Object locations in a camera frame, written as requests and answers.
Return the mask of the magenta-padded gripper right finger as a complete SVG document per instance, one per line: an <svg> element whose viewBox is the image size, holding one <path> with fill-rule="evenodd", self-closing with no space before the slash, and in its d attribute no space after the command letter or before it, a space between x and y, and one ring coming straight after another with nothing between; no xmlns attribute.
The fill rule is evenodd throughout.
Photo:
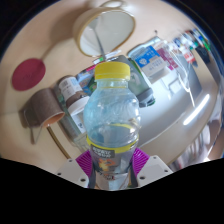
<svg viewBox="0 0 224 224"><path fill-rule="evenodd" d="M157 155L149 156L141 149L135 149L130 167L130 182L133 188L144 187L172 173Z"/></svg>

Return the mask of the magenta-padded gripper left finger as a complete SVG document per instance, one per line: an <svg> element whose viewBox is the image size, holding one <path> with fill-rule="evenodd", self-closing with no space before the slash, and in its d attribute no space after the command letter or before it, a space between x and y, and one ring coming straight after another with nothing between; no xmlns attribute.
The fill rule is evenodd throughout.
<svg viewBox="0 0 224 224"><path fill-rule="evenodd" d="M96 175L89 151L85 151L76 159L68 159L56 175L83 188L95 188Z"/></svg>

